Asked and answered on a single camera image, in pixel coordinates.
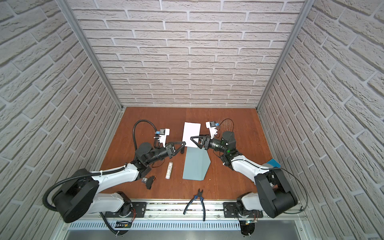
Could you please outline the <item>pink white letter card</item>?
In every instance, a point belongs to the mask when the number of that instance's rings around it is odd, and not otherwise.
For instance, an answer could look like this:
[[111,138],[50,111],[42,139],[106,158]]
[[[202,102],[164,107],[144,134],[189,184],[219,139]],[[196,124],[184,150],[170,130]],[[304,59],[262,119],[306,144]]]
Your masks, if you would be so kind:
[[200,135],[201,124],[200,123],[184,123],[183,138],[182,141],[186,143],[186,147],[197,148],[197,145],[193,143],[191,137]]

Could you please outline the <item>white glue stick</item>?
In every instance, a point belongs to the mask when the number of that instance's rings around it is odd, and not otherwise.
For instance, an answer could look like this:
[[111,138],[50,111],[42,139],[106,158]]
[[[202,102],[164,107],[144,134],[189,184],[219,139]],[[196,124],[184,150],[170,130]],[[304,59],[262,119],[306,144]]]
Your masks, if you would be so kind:
[[173,169],[173,162],[169,162],[167,167],[166,177],[165,177],[167,180],[171,178],[172,169]]

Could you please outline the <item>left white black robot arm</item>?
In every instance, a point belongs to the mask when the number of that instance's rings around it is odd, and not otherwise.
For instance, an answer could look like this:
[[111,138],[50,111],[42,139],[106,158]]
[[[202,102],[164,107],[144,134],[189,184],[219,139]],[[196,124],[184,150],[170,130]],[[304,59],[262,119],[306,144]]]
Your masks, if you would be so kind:
[[76,171],[71,177],[49,187],[42,203],[48,210],[60,213],[65,223],[72,223],[84,215],[106,212],[117,213],[120,217],[134,214],[130,198],[119,191],[105,194],[103,191],[114,186],[144,180],[157,161],[173,158],[183,152],[185,142],[167,143],[169,129],[154,129],[154,143],[137,144],[133,139],[135,155],[130,163],[106,171]]

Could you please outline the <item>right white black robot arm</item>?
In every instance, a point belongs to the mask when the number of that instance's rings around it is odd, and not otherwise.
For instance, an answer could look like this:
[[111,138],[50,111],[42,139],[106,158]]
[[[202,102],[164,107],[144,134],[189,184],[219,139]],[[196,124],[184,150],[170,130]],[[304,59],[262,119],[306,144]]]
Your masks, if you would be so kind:
[[222,153],[219,158],[223,165],[250,179],[256,186],[256,193],[247,193],[237,198],[235,211],[239,216],[249,216],[254,212],[265,212],[268,217],[275,218],[281,214],[294,215],[303,212],[289,212],[299,203],[299,199],[285,174],[293,175],[283,169],[276,161],[271,160],[259,165],[240,153],[236,147],[235,133],[226,131],[220,139],[216,139],[217,127],[214,121],[206,122],[209,135],[191,136],[190,140],[199,149]]

